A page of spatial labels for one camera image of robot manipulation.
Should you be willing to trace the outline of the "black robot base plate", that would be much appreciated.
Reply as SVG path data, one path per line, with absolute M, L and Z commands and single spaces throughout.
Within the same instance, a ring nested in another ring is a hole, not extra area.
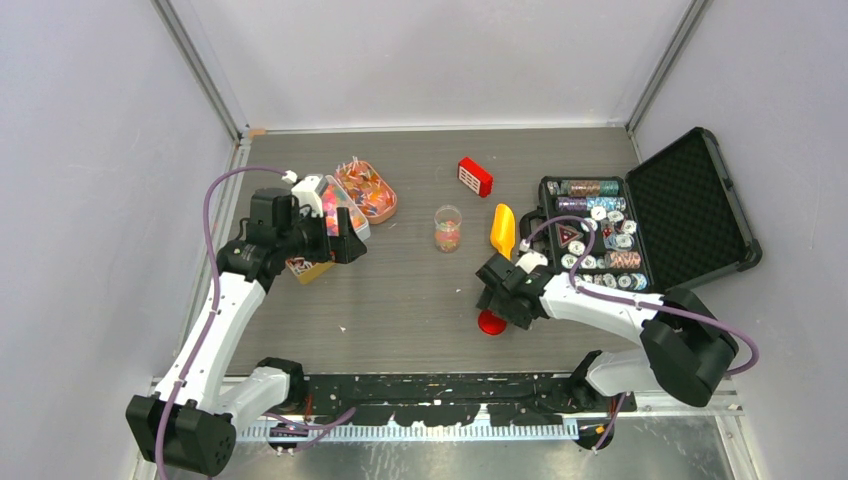
M 496 427 L 552 425 L 560 415 L 605 418 L 618 402 L 567 373 L 312 374 L 275 414 L 327 424 L 349 409 L 356 426 L 466 426 L 487 414 Z

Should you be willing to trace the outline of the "white tray of gummy candies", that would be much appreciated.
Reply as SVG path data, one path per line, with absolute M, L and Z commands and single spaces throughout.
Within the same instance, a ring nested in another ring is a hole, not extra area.
M 321 194 L 321 199 L 328 234 L 330 236 L 338 235 L 339 227 L 337 209 L 342 207 L 348 209 L 350 224 L 358 238 L 363 242 L 367 241 L 371 236 L 369 221 L 355 205 L 353 199 L 333 176 L 326 175 L 325 180 L 327 182 L 327 187 Z

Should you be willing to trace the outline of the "yellow plastic scoop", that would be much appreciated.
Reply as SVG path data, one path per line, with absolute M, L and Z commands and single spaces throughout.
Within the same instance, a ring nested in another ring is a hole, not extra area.
M 510 260 L 516 245 L 516 221 L 513 210 L 504 203 L 495 207 L 489 241 L 497 253 Z

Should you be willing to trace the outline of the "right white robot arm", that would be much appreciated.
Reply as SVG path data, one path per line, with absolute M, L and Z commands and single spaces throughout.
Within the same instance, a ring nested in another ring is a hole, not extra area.
M 477 307 L 527 330 L 537 319 L 574 321 L 634 344 L 623 352 L 592 353 L 571 387 L 574 403 L 596 410 L 610 397 L 660 389 L 677 401 L 706 406 L 731 373 L 741 335 L 719 322 L 691 291 L 621 291 L 555 272 L 529 252 L 512 262 L 494 254 L 476 272 L 483 283 Z

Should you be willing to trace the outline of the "red jar lid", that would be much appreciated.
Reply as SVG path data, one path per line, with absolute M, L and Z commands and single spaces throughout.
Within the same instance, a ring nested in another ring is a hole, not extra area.
M 481 311 L 477 319 L 478 328 L 486 335 L 498 336 L 508 327 L 508 323 L 494 315 L 490 310 Z

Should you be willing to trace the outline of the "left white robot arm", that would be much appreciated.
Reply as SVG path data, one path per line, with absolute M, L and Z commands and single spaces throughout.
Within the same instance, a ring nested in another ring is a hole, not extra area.
M 298 412 L 309 396 L 300 363 L 259 361 L 247 379 L 223 391 L 226 370 L 247 324 L 292 259 L 348 264 L 367 248 L 351 209 L 327 213 L 319 195 L 257 190 L 239 235 L 214 256 L 205 310 L 153 393 L 134 396 L 126 419 L 142 457 L 157 465 L 219 475 L 236 437 L 265 413 Z

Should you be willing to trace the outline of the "clear plastic jar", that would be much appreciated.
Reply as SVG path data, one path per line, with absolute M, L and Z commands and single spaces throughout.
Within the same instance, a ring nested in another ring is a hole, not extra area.
M 434 215 L 434 243 L 438 251 L 453 253 L 461 241 L 462 215 L 453 205 L 443 205 Z

